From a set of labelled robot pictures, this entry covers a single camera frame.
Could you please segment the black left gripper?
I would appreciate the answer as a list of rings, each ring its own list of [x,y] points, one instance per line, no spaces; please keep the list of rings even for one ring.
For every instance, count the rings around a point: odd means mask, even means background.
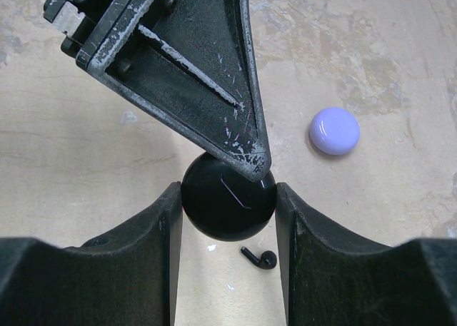
[[[46,0],[44,18],[66,38],[66,54],[94,54],[130,0]]]

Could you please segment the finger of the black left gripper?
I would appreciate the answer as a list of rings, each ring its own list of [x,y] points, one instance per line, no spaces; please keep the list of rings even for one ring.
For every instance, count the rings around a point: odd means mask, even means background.
[[[245,178],[268,172],[249,0],[113,0],[76,64]]]

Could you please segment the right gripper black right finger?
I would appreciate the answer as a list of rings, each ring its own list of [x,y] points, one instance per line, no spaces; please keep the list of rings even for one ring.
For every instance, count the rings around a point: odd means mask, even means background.
[[[277,186],[276,235],[288,325],[454,325],[456,241],[389,247]]]

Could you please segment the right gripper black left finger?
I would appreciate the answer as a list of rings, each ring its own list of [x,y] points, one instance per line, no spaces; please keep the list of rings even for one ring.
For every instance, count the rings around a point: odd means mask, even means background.
[[[172,325],[181,185],[80,247],[1,239],[3,325]]]

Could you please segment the purple round earbud charging case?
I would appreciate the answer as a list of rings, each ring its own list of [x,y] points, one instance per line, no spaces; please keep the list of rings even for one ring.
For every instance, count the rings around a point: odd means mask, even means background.
[[[354,115],[343,108],[319,111],[309,126],[311,142],[330,156],[344,156],[357,145],[361,129]]]

